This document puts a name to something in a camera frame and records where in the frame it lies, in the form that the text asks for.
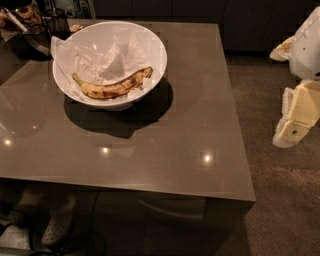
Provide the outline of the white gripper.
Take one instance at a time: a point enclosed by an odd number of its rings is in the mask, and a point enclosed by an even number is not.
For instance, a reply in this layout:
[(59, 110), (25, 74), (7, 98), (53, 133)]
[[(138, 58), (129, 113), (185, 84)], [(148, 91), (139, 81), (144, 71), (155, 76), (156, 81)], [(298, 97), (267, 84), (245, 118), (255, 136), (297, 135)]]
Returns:
[(288, 61), (290, 72), (303, 80), (295, 89), (286, 88), (282, 99), (282, 118), (277, 124), (273, 144), (280, 148), (297, 145), (320, 119), (320, 6), (291, 36), (274, 48), (269, 57)]

